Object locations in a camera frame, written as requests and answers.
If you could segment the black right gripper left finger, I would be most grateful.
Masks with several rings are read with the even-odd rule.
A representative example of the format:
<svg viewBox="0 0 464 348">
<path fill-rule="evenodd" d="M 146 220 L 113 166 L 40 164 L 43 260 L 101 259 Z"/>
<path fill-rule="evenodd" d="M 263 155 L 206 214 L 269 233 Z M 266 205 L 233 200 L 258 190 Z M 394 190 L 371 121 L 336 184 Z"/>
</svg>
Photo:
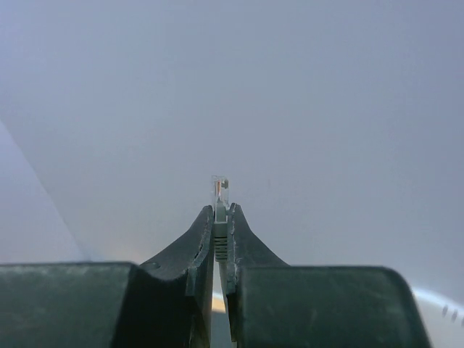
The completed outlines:
<svg viewBox="0 0 464 348">
<path fill-rule="evenodd" d="M 140 265 L 1 266 L 3 347 L 208 347 L 213 213 Z"/>
</svg>

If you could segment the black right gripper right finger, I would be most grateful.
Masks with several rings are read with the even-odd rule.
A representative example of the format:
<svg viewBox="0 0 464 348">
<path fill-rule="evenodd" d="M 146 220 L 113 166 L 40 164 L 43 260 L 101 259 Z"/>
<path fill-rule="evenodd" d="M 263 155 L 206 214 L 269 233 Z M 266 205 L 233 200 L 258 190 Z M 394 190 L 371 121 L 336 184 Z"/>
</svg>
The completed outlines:
<svg viewBox="0 0 464 348">
<path fill-rule="evenodd" d="M 383 266 L 291 266 L 228 213 L 226 299 L 237 347 L 430 347 L 413 293 Z"/>
</svg>

